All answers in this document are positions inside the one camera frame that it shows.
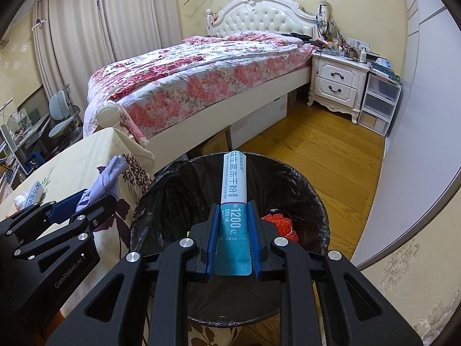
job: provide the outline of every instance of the electrical outlet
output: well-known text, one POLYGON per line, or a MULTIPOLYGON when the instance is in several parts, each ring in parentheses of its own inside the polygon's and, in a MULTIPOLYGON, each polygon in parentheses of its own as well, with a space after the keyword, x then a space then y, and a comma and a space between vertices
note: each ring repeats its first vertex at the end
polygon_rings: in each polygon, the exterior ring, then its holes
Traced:
POLYGON ((360 50, 362 50, 363 48, 365 48, 365 50, 367 52, 370 52, 370 45, 368 43, 365 43, 364 41, 360 41, 360 40, 356 40, 356 39, 352 39, 352 38, 347 38, 346 40, 350 45, 356 47, 356 48, 359 48, 360 50))

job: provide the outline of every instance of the white bottle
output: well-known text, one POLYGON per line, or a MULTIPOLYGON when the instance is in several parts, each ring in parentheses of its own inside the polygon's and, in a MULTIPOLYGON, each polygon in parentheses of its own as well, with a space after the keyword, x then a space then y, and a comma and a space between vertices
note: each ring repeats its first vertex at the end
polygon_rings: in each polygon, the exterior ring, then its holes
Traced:
POLYGON ((362 63, 365 63, 366 62, 366 51, 365 51, 365 48, 362 48, 361 52, 360 52, 360 59, 359 59, 360 62, 362 63))

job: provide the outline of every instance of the cardboard box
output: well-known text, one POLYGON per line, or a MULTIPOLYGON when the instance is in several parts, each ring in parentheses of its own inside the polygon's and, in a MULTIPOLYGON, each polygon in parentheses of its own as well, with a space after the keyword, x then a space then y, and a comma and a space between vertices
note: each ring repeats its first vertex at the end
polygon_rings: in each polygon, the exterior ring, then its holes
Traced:
POLYGON ((218 134, 213 135, 203 143, 194 147, 187 153, 189 159, 195 157, 209 155, 211 153, 229 152, 232 150, 232 143, 230 140, 230 127, 221 130, 218 134))
POLYGON ((298 93, 297 93, 296 90, 288 92, 288 105, 292 105, 292 104, 296 103, 297 94, 298 93))

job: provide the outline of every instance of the blue gripper pad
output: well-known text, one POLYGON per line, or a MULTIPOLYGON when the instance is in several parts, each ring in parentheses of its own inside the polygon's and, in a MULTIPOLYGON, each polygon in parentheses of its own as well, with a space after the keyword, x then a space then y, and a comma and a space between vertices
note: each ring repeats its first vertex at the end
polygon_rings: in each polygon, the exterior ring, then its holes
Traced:
POLYGON ((75 214, 75 208, 77 208, 77 204, 85 191, 86 189, 61 200, 59 203, 56 203, 48 216, 50 223, 62 224, 75 214))
POLYGON ((256 219, 254 216, 253 207, 251 202, 247 205, 248 217, 248 238, 250 239, 250 253, 251 262, 253 265, 254 274, 257 279, 261 278, 262 265, 261 265, 261 244, 259 241, 258 230, 256 228, 256 219))
POLYGON ((210 241, 207 248, 207 267, 205 269, 205 275, 207 281, 211 279, 214 273, 214 259, 216 256, 216 246, 218 244, 218 233, 220 231, 220 207, 216 206, 213 217, 213 224, 211 226, 210 241))

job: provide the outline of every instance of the floral tablecloth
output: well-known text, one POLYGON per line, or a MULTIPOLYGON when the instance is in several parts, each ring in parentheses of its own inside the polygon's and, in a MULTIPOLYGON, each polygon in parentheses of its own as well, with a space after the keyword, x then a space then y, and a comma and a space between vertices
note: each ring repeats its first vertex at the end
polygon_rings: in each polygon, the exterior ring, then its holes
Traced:
MULTIPOLYGON (((0 204, 1 219, 13 214, 16 211, 14 198, 23 191, 28 191, 35 181, 41 182, 44 188, 42 204, 52 200, 61 201, 82 189, 90 188, 115 155, 122 155, 128 163, 128 168, 118 179, 120 200, 117 211, 95 229, 95 243, 101 261, 61 308, 64 316, 128 253, 133 212, 152 182, 154 155, 119 130, 103 129, 72 145, 41 166, 0 204)), ((44 235, 66 224, 67 222, 53 225, 44 235)), ((188 334, 190 344, 194 346, 228 346, 238 331, 236 328, 210 329, 190 324, 188 334)))

